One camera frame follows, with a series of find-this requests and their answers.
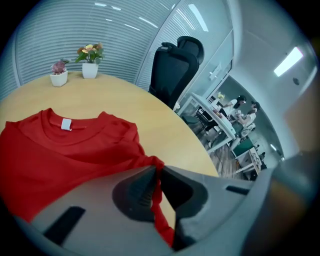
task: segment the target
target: white ceiling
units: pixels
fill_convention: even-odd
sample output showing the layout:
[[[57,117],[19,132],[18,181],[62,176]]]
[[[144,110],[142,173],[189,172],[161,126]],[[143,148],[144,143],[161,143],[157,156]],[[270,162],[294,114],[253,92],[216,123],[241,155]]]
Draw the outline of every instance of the white ceiling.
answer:
[[[308,86],[316,66],[312,48],[291,17],[272,0],[228,2],[235,44],[230,75],[260,102],[284,155],[295,155],[299,148],[283,116]],[[274,69],[295,46],[303,58],[277,77]],[[299,86],[293,78],[299,79]]]

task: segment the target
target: chair backrest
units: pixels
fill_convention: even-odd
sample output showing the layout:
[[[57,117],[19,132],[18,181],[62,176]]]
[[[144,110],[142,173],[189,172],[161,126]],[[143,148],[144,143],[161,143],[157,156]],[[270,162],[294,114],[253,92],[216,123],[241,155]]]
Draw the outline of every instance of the chair backrest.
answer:
[[[180,36],[177,39],[177,45],[179,49],[183,49],[196,56],[199,61],[199,65],[204,61],[204,46],[198,39],[191,36]]]
[[[198,69],[199,62],[193,54],[162,43],[154,55],[149,92],[173,109]]]

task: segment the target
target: wooden floor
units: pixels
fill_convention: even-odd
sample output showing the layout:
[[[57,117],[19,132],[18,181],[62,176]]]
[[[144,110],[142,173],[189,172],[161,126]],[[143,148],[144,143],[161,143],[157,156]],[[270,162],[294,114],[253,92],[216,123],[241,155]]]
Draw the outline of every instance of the wooden floor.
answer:
[[[187,107],[183,114],[195,116],[196,111],[197,109],[191,105],[191,107]],[[197,124],[191,124],[189,127],[195,134],[197,134],[201,130],[202,125],[199,122]],[[214,137],[216,133],[217,132],[214,129],[211,129],[209,131],[209,135],[207,135],[204,130],[197,135],[198,139],[201,141],[206,150],[209,149],[208,140]],[[216,168],[216,171],[218,172],[219,177],[243,179],[242,173],[235,174],[240,167],[237,165],[237,161],[227,145],[224,145],[212,152],[210,154],[210,158]]]

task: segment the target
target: white desk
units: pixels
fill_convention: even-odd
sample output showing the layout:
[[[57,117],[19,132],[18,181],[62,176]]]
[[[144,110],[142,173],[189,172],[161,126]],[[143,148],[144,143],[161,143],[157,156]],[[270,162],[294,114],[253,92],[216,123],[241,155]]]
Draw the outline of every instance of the white desk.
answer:
[[[207,152],[211,153],[218,148],[222,147],[226,143],[228,143],[231,140],[234,140],[236,131],[232,127],[232,124],[229,122],[229,120],[222,115],[222,118],[218,117],[214,112],[214,107],[202,96],[199,96],[195,93],[192,93],[191,96],[188,98],[186,103],[183,105],[183,107],[179,110],[177,113],[179,116],[183,113],[183,111],[186,109],[186,107],[191,103],[191,101],[194,100],[198,105],[200,105],[211,117],[212,119],[218,124],[218,126],[225,132],[226,139],[218,143],[217,145],[214,145],[212,148],[210,148]]]
[[[238,160],[240,166],[242,167],[235,172],[236,174],[240,172],[246,173],[255,170],[256,174],[259,175],[262,163],[259,158],[258,152],[254,147],[237,156],[235,159]]]

